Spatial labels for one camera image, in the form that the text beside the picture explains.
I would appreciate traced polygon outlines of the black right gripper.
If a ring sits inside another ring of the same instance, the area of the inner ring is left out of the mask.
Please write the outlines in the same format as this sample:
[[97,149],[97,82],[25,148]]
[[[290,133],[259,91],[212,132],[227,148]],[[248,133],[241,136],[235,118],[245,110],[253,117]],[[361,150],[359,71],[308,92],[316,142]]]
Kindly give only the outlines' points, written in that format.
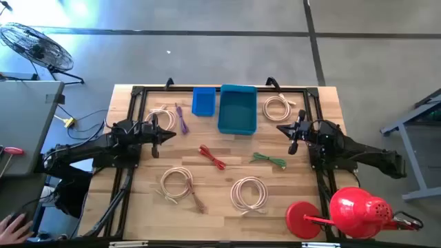
[[311,122],[305,120],[306,111],[300,110],[298,112],[297,121],[293,124],[277,125],[276,128],[281,131],[289,140],[291,145],[288,149],[288,154],[295,154],[298,150],[298,140],[304,141],[308,146],[311,145],[310,132]]

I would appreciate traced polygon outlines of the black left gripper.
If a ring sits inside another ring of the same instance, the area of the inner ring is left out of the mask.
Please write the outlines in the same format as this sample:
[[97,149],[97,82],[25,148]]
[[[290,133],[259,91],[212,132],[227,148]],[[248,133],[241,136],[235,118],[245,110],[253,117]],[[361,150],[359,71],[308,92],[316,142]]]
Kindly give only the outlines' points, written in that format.
[[142,122],[139,134],[140,144],[151,144],[151,153],[154,158],[159,157],[158,146],[161,142],[165,142],[176,136],[176,133],[167,129],[163,129],[158,125],[158,117],[156,114],[152,115],[150,122]]

